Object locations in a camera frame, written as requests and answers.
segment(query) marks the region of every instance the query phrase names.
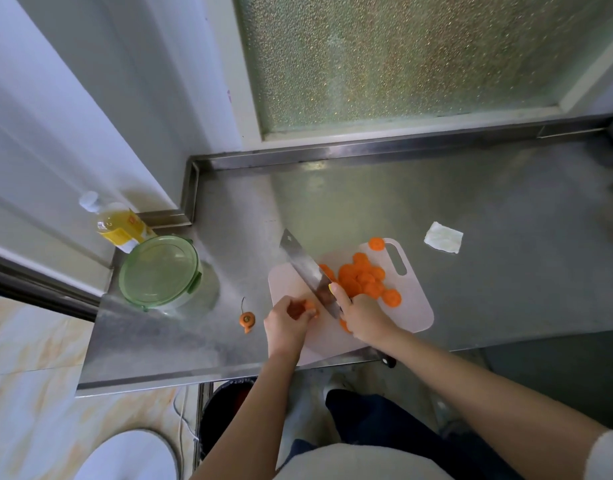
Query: paper towel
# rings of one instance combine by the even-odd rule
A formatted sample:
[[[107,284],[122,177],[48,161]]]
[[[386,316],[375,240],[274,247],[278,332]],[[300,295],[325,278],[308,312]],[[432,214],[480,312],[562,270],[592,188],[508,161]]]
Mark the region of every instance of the paper towel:
[[[439,222],[433,222],[424,238],[424,242],[430,247],[447,253],[455,253],[460,250],[464,233],[445,227]]]

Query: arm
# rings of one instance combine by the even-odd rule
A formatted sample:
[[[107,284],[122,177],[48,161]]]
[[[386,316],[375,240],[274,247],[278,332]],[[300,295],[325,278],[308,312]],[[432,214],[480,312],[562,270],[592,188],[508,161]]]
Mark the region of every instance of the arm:
[[[485,441],[527,479],[584,475],[595,441],[607,431],[583,414],[398,328],[377,302],[353,302],[332,285],[348,328],[404,363],[441,395]]]
[[[286,313],[285,296],[264,320],[269,360],[231,424],[190,480],[271,479],[286,414],[288,386],[300,357],[306,327],[315,310],[298,320]]]

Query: frosted glass window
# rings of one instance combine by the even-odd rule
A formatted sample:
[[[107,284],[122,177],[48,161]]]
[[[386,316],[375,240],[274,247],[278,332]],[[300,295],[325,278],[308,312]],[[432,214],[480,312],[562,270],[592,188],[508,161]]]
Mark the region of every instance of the frosted glass window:
[[[264,133],[556,104],[613,36],[613,0],[237,1]]]

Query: person's left hand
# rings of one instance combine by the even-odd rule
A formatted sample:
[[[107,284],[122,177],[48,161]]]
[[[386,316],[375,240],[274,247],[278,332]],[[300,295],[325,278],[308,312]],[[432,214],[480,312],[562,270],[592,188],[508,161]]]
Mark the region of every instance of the person's left hand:
[[[276,303],[264,320],[264,330],[269,342],[269,358],[284,355],[297,363],[304,345],[306,328],[317,311],[307,310],[300,315],[300,318],[293,320],[286,312],[291,300],[298,301],[296,298],[285,296]]]

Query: pink cutting board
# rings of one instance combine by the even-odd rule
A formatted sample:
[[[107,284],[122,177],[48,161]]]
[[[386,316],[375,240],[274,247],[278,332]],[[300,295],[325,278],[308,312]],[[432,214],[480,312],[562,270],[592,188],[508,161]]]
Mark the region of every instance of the pink cutting board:
[[[387,288],[395,288],[402,295],[402,304],[395,308],[386,306],[382,298],[378,303],[383,311],[400,327],[411,332],[426,330],[433,323],[433,310],[415,277],[413,268],[409,263],[404,250],[399,242],[385,238],[387,244],[392,244],[398,250],[400,258],[406,268],[406,274],[401,276],[395,270],[395,266],[386,250],[373,251],[368,243],[360,244],[355,248],[333,251],[320,256],[316,261],[319,264],[327,264],[336,272],[340,266],[353,262],[353,254],[366,253],[374,266],[380,266],[386,273],[384,285]],[[320,316],[311,321],[306,334],[302,354],[298,365],[327,359],[335,355],[351,352],[366,347],[364,342],[355,339],[346,333],[340,324],[322,306],[315,295],[309,290],[306,283],[300,278],[291,263],[275,266],[269,273],[270,297],[275,305],[285,295],[295,298],[309,299],[318,307]]]

